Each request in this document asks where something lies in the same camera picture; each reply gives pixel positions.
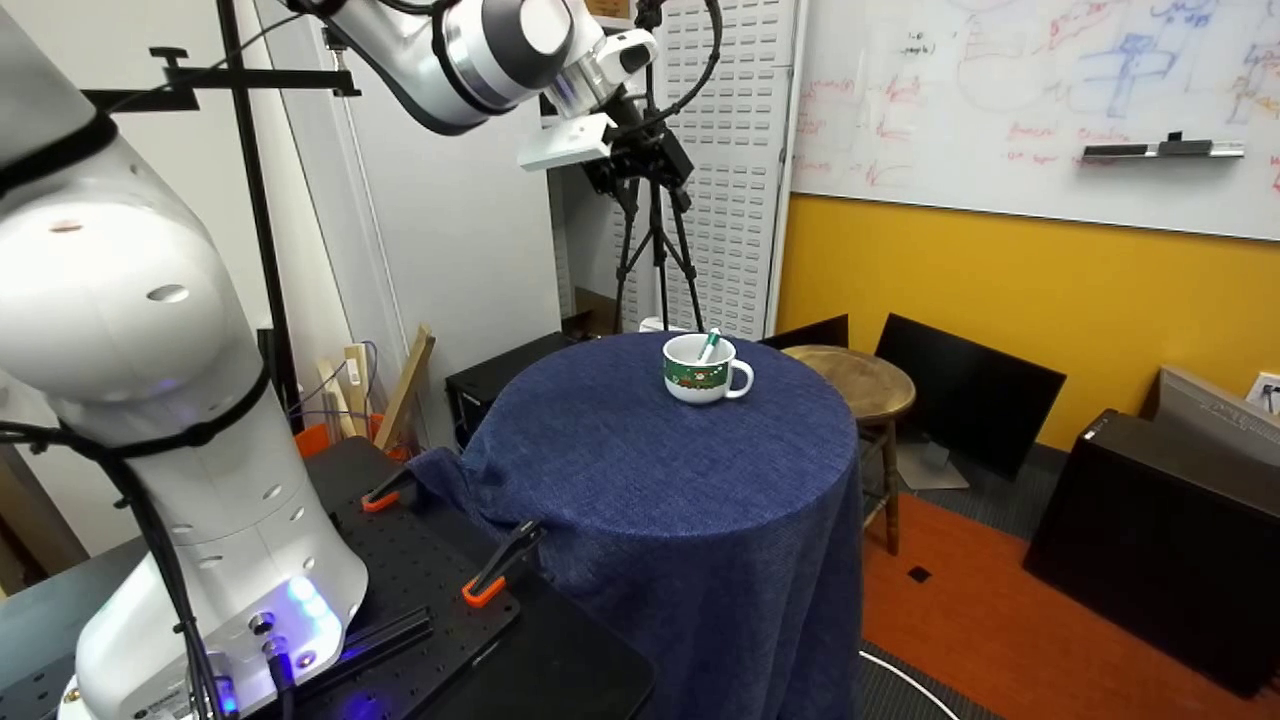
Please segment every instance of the white mug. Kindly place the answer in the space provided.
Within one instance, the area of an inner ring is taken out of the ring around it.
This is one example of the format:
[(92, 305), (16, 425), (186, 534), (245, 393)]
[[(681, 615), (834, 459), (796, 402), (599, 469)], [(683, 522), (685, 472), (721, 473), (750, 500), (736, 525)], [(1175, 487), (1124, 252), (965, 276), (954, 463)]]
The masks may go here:
[[(717, 400), (737, 400), (751, 391), (755, 384), (755, 370), (737, 359), (737, 348), (727, 338), (716, 343), (716, 350), (707, 363), (698, 357), (707, 346), (707, 336), (701, 333), (682, 334), (667, 341), (662, 347), (666, 357), (662, 377), (667, 392), (676, 400), (690, 405), (707, 405)], [(746, 386), (732, 389), (733, 370), (746, 375)]]

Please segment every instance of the green pattern on mug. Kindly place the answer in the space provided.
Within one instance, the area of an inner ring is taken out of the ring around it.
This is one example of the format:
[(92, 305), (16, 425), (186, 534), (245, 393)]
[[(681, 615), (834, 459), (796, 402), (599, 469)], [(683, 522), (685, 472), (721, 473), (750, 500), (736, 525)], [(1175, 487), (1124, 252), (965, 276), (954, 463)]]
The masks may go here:
[(728, 380), (728, 363), (690, 366), (667, 360), (667, 379), (690, 389), (716, 389)]

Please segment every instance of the tripod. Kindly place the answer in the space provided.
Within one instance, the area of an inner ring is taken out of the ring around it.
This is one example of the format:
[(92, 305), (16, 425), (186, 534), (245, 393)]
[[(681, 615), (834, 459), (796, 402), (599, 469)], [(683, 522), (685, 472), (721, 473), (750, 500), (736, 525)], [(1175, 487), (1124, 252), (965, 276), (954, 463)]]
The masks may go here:
[[(657, 3), (641, 3), (640, 12), (636, 15), (636, 27), (646, 31), (653, 31), (653, 28), (662, 24), (662, 0)], [(653, 65), (650, 64), (645, 68), (645, 102), (648, 109), (645, 110), (646, 117), (657, 113), (658, 104), (654, 99), (654, 79), (653, 79)], [(653, 140), (655, 145), (666, 145), (671, 147), (676, 146), (680, 155), (684, 155), (684, 150), (678, 149), (678, 142), (671, 135), (671, 129), (667, 128), (666, 123), (658, 123), (654, 126), (657, 131), (657, 138)], [(655, 179), (655, 174), (667, 179), (667, 182), (659, 182)], [(627, 275), (635, 269), (636, 263), (640, 261), (640, 255), (644, 254), (645, 247), (653, 243), (653, 264), (658, 268), (658, 292), (662, 297), (662, 327), (663, 329), (671, 329), (671, 318), (667, 304), (667, 258), (669, 256), (676, 263), (676, 268), (685, 275), (685, 281), (689, 282), (689, 297), (694, 305), (694, 320), (698, 325), (698, 332), (705, 332), (703, 327), (703, 310), (698, 302), (698, 287), (694, 282), (698, 278), (698, 268), (694, 266), (692, 259), (689, 256), (689, 237), (685, 232), (685, 213), (692, 206), (689, 199), (689, 193), (685, 191), (684, 179), (680, 178), (678, 183), (671, 179), (669, 173), (645, 173), (645, 179), (649, 182), (649, 232), (640, 241), (640, 245), (631, 252), (631, 237), (635, 229), (635, 219), (639, 211), (637, 199), (640, 196), (640, 179), (634, 178), (626, 186), (622, 181), (617, 181), (614, 186), (614, 192), (612, 193), (617, 201), (618, 206), (622, 208), (622, 217), (625, 219), (625, 229), (622, 233), (622, 252), (618, 256), (618, 292), (614, 297), (616, 305), (613, 309), (613, 332), (622, 332), (622, 295), (626, 290)], [(671, 211), (676, 222), (676, 236), (680, 241), (680, 247), (677, 249), (675, 243), (671, 242), (671, 237), (667, 236), (667, 231), (662, 224), (662, 187), (667, 187), (667, 196), (671, 200)]]

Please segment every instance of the stool seat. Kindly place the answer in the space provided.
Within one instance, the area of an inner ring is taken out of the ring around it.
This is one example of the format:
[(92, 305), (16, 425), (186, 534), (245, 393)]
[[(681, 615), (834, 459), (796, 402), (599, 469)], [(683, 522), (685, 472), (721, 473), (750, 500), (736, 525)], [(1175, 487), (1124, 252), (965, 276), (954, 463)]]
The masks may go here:
[(911, 378), (874, 355), (827, 345), (801, 345), (783, 352), (835, 386), (854, 418), (864, 425), (897, 419), (915, 402)]

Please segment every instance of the green pen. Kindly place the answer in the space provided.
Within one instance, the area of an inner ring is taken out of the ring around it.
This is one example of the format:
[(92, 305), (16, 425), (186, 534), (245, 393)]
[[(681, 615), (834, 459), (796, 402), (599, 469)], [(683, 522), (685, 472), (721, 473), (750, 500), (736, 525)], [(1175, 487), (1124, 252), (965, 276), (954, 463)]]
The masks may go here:
[(712, 328), (710, 334), (707, 336), (707, 345), (703, 346), (701, 354), (698, 355), (698, 364), (704, 365), (712, 359), (712, 352), (716, 351), (716, 343), (719, 342), (719, 328)]

